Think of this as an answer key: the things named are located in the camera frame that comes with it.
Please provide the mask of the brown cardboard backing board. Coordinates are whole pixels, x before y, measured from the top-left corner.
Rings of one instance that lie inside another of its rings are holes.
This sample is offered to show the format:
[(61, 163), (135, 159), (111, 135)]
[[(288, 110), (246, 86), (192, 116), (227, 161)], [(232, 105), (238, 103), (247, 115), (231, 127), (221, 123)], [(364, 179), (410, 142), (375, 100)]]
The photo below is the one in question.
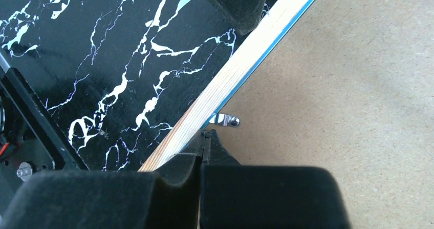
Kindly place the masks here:
[(352, 228), (433, 228), (433, 0), (316, 0), (223, 112), (239, 162), (331, 172)]

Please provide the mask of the blue wooden picture frame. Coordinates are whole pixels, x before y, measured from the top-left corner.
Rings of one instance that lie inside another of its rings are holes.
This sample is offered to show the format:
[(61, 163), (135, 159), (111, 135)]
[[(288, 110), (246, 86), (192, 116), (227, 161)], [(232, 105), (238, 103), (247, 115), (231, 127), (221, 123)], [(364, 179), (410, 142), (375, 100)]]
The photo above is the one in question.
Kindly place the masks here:
[(140, 172), (152, 172), (178, 154), (206, 126), (315, 0), (277, 0), (258, 26), (152, 152)]

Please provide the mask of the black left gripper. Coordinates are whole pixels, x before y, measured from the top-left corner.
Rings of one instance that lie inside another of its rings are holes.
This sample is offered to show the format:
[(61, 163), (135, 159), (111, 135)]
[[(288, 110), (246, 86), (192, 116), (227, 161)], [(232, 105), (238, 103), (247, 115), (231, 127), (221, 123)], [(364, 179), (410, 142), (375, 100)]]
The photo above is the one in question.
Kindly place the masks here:
[(208, 0), (240, 35), (254, 30), (266, 0)]

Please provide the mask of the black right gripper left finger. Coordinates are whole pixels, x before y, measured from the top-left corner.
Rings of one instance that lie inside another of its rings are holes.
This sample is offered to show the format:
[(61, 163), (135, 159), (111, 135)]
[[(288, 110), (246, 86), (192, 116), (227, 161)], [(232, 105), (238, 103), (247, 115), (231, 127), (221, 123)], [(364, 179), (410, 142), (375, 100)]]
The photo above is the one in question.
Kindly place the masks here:
[(153, 172), (45, 171), (23, 184), (1, 228), (196, 228), (206, 133)]

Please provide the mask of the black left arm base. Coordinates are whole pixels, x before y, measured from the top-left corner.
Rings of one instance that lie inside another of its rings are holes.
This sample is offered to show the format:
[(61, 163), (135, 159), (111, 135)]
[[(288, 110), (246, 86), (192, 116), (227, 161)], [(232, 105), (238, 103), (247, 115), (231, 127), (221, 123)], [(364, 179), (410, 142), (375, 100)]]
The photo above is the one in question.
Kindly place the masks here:
[(1, 216), (22, 184), (51, 170), (88, 167), (1, 50)]

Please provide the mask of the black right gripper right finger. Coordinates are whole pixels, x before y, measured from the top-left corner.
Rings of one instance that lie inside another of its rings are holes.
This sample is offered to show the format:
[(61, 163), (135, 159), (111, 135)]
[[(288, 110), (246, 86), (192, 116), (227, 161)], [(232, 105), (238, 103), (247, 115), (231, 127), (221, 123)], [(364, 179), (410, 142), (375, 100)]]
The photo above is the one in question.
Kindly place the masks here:
[(350, 228), (339, 186), (315, 166), (241, 165), (203, 132), (201, 228)]

